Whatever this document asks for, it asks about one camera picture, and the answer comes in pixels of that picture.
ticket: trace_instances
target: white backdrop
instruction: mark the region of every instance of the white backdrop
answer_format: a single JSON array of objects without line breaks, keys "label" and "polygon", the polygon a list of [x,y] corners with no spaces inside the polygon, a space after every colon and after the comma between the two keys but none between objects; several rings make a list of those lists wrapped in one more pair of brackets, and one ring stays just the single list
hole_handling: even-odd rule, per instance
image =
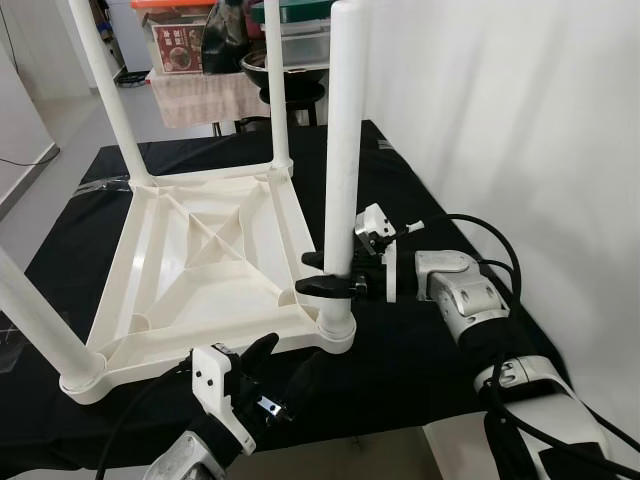
[{"label": "white backdrop", "polygon": [[640,438],[638,3],[372,2],[368,117],[448,212],[507,235],[578,393]]}]

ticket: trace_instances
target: cloth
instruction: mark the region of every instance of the cloth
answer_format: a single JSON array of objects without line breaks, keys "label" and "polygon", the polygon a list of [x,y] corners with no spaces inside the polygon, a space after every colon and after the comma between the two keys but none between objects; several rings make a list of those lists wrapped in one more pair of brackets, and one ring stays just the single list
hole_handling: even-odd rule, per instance
[{"label": "cloth", "polygon": [[[326,127],[290,130],[293,185],[317,248],[323,247]],[[230,137],[141,145],[154,175],[262,163],[271,160],[271,135],[256,131]],[[119,149],[103,148],[84,182],[126,174]],[[131,193],[95,190],[69,201],[27,270],[53,307],[86,340],[100,301]],[[378,202],[396,225],[441,214],[407,163],[376,127],[363,124],[358,208]],[[455,249],[474,253],[453,223],[438,223],[402,242],[403,249]],[[504,286],[496,284],[508,298]],[[480,410],[467,373],[433,303],[354,303],[358,331],[352,349],[332,359],[306,408],[290,424],[273,429],[258,448],[425,425]],[[562,373],[558,352],[522,312],[533,343]],[[278,398],[296,368],[315,350],[274,355],[260,380]],[[146,382],[114,389],[95,405],[73,402],[58,375],[30,345],[13,371],[0,375],[0,478],[37,468],[95,469],[116,419]],[[202,410],[190,378],[178,376],[151,394],[120,433],[109,467],[149,464]]]},{"label": "cloth", "polygon": [[169,128],[270,115],[258,87],[243,73],[157,75],[148,77],[162,121]]}]

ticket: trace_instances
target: white cylindrical leg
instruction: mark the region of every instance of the white cylindrical leg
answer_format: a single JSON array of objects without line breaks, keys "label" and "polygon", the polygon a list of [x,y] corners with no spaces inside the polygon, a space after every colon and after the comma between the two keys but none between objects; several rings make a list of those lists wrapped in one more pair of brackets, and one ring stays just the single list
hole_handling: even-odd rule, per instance
[{"label": "white cylindrical leg", "polygon": [[[353,258],[367,32],[367,8],[360,0],[333,4],[324,271],[341,277],[349,276]],[[318,325],[333,339],[352,334],[351,301],[323,301]]]},{"label": "white cylindrical leg", "polygon": [[96,30],[91,6],[87,0],[69,0],[69,5],[80,33],[84,51],[89,59],[91,71],[96,78],[104,108],[109,116],[118,145],[120,145],[124,162],[127,164],[131,183],[134,185],[154,185],[153,177],[149,175],[142,161],[131,124],[118,95],[118,90],[113,83],[107,59],[102,52],[100,45],[102,40]]},{"label": "white cylindrical leg", "polygon": [[61,376],[70,391],[102,376],[105,359],[91,352],[0,248],[0,310]]},{"label": "white cylindrical leg", "polygon": [[264,20],[266,25],[265,36],[267,38],[267,61],[269,64],[269,104],[271,105],[273,168],[287,168],[291,171],[293,161],[289,157],[279,0],[265,0]]}]

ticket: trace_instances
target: red box lid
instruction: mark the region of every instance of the red box lid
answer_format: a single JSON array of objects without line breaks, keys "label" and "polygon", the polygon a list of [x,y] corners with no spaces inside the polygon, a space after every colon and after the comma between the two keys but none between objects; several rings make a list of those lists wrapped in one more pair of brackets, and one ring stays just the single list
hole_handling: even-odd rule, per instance
[{"label": "red box lid", "polygon": [[152,7],[198,7],[201,5],[215,5],[217,0],[131,0],[133,8]]}]

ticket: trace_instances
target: bag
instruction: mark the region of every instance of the bag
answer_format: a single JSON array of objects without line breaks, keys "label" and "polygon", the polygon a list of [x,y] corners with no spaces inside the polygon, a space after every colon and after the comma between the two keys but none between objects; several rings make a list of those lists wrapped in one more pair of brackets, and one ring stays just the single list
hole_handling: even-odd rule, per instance
[{"label": "bag", "polygon": [[205,74],[240,71],[240,60],[249,52],[249,35],[243,0],[219,0],[207,20],[202,37],[202,70]]}]

